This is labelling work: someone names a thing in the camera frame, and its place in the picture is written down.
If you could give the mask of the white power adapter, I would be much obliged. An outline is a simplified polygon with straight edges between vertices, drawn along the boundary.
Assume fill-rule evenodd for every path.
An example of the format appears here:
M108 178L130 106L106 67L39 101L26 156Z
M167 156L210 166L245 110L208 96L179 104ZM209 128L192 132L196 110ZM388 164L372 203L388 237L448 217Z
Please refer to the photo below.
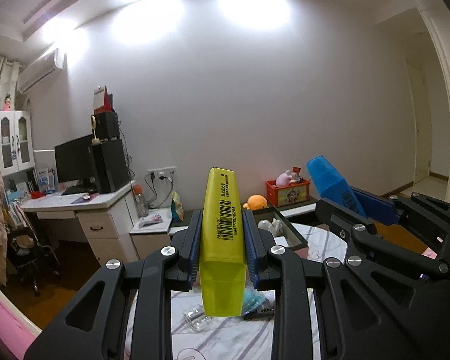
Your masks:
M277 236L274 238L274 242L277 245L281 245L283 247L288 247L289 243L287 242L287 239L284 236Z

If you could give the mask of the white bunny figurine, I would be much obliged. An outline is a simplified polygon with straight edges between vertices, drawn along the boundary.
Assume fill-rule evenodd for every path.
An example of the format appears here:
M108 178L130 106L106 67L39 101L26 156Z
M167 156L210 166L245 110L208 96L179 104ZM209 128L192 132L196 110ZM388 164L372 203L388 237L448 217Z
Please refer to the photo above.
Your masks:
M262 219L257 223L257 228L261 230L266 230L272 234L272 236L283 236L284 225L281 220L274 218L272 221L268 219Z

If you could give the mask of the teal capsule ball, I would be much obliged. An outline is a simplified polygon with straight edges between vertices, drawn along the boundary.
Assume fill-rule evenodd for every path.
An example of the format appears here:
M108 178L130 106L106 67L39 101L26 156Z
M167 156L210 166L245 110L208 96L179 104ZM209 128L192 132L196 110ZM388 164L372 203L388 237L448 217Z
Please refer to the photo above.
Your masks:
M246 288L244 290L242 314L248 314L249 312L255 311L265 300L266 297L260 292L255 289Z

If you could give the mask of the yellow highlighter marker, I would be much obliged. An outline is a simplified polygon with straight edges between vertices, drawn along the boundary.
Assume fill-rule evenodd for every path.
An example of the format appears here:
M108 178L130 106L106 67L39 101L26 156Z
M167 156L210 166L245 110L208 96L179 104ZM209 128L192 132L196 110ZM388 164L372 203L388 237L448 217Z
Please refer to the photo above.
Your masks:
M205 313L238 316L246 283L245 236L236 174L209 171L202 212L199 274Z

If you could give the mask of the blue highlighter marker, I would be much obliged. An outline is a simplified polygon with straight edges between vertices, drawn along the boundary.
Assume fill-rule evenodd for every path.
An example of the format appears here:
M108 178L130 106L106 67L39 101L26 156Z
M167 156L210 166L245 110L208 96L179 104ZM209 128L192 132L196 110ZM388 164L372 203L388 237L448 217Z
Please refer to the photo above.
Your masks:
M321 198L332 200L363 217L367 216L346 179L325 157L320 155L312 158L306 167Z

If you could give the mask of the red storage crate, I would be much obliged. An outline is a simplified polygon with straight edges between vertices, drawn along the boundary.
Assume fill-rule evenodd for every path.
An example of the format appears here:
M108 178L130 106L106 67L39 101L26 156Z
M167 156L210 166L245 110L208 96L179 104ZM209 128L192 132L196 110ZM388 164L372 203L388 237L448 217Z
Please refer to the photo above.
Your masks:
M285 187L277 187L274 180L268 180L266 182L266 199L274 207L303 203L310 199L310 186L311 183L308 180L291 183Z

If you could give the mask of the pink plush toy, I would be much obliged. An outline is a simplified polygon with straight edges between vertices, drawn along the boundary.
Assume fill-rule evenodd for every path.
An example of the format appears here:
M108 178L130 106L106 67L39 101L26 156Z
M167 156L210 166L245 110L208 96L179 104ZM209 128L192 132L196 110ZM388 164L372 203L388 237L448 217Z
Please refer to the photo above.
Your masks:
M275 180L275 185L278 188L284 188L284 187L288 187L291 180L292 180L292 173L290 170L287 170L283 173L281 173L280 175L277 176L276 180Z

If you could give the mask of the orange octopus plush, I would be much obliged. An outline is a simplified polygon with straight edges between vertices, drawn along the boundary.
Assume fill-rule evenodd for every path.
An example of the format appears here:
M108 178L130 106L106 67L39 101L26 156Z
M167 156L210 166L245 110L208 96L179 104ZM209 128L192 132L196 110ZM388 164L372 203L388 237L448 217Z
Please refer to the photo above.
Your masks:
M265 197L260 194L254 194L248 198L247 202L245 202L242 207L249 211L257 211L265 209L267 206L268 201Z

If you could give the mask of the red cap water bottle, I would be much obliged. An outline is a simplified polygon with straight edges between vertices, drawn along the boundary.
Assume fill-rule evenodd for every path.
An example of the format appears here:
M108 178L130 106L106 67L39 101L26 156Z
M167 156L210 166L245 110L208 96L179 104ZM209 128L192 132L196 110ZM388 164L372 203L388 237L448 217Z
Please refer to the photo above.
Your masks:
M134 199L136 201L136 210L140 218L149 215L149 204L143 194L143 189L139 184L132 187Z

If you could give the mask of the snack bag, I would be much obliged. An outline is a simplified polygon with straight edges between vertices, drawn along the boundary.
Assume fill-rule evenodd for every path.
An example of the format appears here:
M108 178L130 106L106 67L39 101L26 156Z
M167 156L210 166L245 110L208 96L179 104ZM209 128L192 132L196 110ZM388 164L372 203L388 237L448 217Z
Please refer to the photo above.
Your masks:
M171 213L172 218L175 222L183 222L184 221L184 208L181 202L179 194L174 190L171 194Z

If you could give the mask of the black computer tower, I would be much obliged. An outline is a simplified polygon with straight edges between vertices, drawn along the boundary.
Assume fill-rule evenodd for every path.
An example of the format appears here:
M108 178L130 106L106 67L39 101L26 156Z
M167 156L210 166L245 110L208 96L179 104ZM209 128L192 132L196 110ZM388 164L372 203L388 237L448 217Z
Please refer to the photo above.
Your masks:
M99 194L110 194L130 181L121 139L89 147L91 169Z

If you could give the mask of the red desk calendar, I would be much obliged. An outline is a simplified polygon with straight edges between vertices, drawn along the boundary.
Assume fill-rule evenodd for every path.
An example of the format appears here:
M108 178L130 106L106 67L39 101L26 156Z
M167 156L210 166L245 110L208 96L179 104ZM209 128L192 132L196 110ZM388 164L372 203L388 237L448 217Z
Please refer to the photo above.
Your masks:
M113 112L113 97L109 96L105 86L98 86L94 90L93 111L95 114Z

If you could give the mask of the small pink doll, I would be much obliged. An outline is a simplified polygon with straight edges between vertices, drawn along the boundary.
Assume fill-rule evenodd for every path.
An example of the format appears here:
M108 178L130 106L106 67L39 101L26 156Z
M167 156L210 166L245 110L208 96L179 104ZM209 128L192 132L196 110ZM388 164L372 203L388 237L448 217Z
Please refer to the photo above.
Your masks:
M2 108L3 111L11 111L12 108L12 102L11 102L11 96L10 94L6 94L4 98L4 106Z

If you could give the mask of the white air conditioner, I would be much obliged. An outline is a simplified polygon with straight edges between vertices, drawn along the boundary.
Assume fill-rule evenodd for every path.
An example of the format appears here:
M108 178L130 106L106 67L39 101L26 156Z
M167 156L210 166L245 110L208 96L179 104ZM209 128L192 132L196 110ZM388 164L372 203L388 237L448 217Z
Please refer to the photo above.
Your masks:
M61 71L64 63L65 51L63 49L56 48L46 55L42 55L19 74L17 78L18 92L25 94L46 77Z

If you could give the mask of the wall power strip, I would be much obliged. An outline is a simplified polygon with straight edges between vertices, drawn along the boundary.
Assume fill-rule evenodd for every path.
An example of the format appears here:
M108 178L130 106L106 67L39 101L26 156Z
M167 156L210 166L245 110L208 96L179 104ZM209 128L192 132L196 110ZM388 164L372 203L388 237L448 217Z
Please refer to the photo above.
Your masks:
M160 168L148 169L148 174L154 175L154 177L158 178L159 180L172 180L174 178L174 175L176 174L176 167L165 166Z

